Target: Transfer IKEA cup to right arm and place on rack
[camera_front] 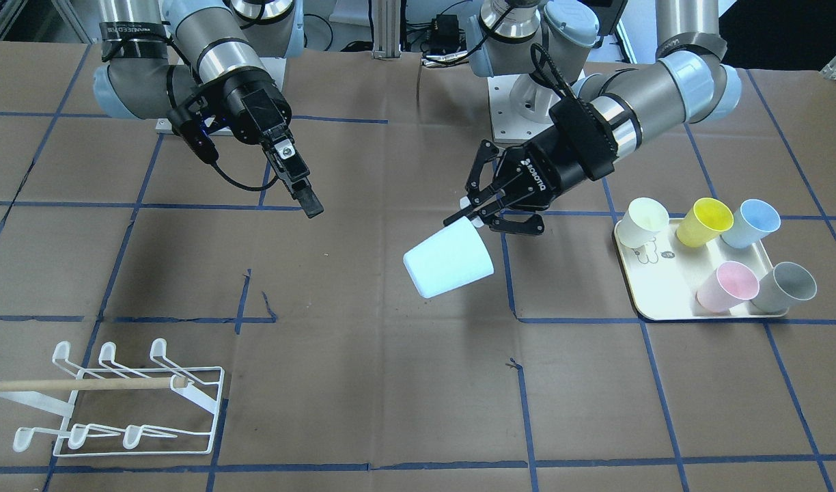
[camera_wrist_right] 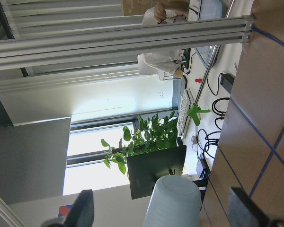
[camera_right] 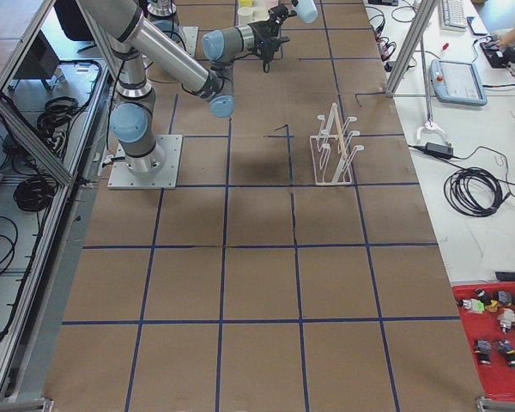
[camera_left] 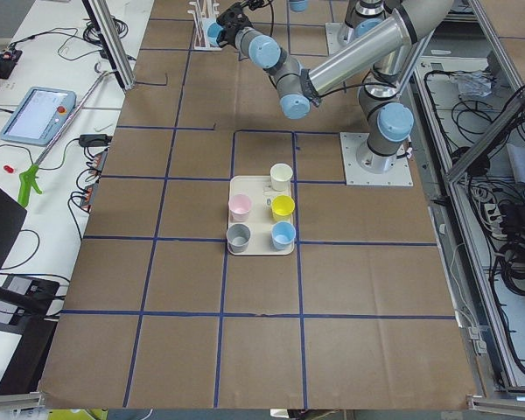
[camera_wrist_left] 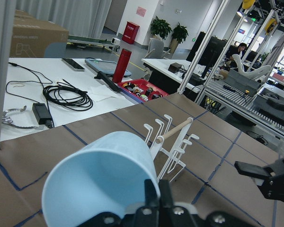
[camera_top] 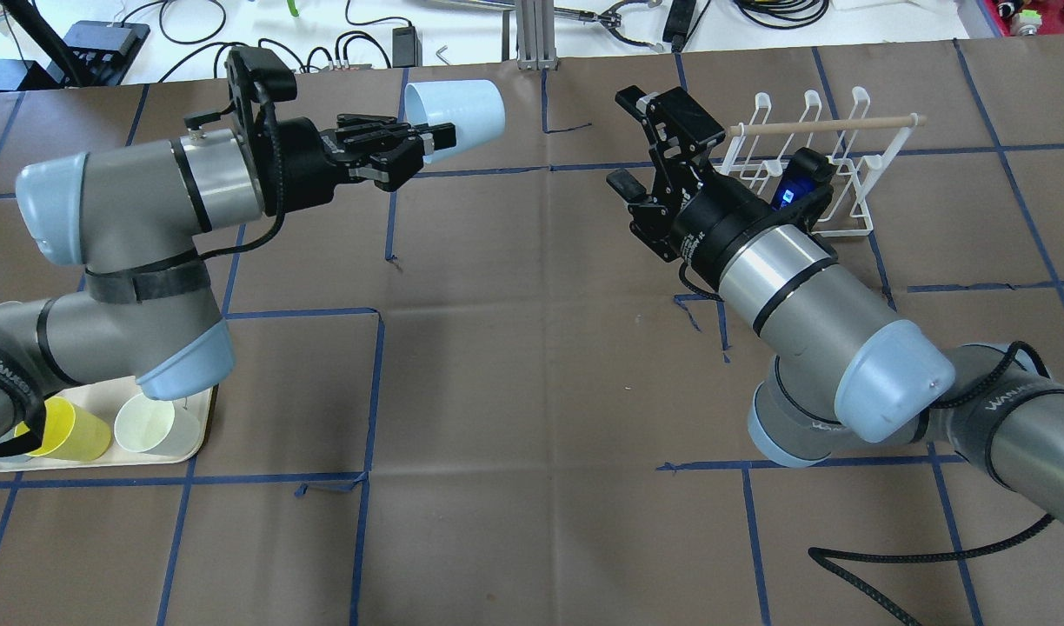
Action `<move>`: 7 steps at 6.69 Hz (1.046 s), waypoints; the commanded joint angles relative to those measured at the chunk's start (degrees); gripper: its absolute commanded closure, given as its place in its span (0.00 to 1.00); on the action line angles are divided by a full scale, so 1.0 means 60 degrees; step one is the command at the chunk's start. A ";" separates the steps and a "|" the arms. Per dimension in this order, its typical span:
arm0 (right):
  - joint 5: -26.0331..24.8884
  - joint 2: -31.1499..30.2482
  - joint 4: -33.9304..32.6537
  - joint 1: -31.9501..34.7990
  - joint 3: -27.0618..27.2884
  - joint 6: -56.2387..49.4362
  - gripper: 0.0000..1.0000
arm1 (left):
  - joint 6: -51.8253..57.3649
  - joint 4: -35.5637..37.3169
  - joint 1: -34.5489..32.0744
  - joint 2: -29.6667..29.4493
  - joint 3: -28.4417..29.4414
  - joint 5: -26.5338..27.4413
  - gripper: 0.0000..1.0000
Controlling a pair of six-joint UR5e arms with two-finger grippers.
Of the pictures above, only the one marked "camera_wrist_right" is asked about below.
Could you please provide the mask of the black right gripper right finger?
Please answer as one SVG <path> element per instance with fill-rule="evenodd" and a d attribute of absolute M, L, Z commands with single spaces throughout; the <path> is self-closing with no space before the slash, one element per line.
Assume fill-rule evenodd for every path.
<path fill-rule="evenodd" d="M 232 227 L 284 227 L 283 218 L 266 215 L 239 187 L 229 189 L 228 220 Z"/>

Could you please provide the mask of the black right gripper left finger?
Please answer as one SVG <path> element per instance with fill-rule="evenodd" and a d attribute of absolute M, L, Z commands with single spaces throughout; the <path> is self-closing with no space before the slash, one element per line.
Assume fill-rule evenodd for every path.
<path fill-rule="evenodd" d="M 91 227 L 94 222 L 93 191 L 83 190 L 75 200 L 66 218 L 45 221 L 43 227 Z"/>

